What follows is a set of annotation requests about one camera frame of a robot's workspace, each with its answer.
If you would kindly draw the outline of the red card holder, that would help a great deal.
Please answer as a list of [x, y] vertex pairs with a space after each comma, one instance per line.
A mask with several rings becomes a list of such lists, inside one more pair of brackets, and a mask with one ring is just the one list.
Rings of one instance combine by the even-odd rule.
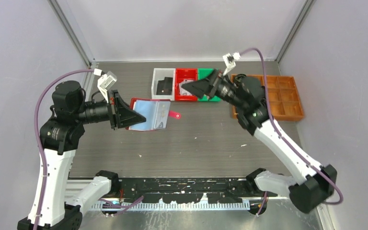
[[130, 108], [146, 118], [145, 122], [127, 127], [133, 131], [154, 131], [166, 129], [168, 118], [180, 119], [181, 114], [170, 109], [168, 99], [132, 98]]

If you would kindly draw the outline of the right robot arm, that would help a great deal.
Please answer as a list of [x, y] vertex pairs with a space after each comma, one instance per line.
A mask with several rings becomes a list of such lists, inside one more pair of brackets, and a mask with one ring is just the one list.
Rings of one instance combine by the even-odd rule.
[[265, 144], [291, 173], [254, 171], [247, 183], [251, 196], [270, 192], [288, 197], [296, 209], [308, 214], [334, 192], [341, 193], [336, 187], [337, 170], [316, 161], [280, 128], [270, 111], [267, 89], [257, 78], [244, 76], [230, 81], [215, 69], [204, 79], [182, 84], [182, 88], [198, 98], [216, 96], [233, 105], [240, 126]]

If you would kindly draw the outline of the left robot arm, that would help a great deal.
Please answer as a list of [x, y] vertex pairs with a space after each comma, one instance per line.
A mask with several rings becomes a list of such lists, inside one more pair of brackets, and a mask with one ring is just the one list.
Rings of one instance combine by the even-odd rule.
[[85, 90], [77, 81], [65, 81], [55, 87], [52, 115], [37, 128], [40, 172], [35, 199], [29, 215], [18, 222], [18, 229], [77, 230], [85, 213], [100, 198], [121, 194], [118, 174], [101, 170], [75, 196], [65, 198], [85, 124], [109, 122], [112, 129], [121, 129], [146, 121], [116, 90], [110, 90], [108, 98], [100, 102], [88, 102], [85, 98]]

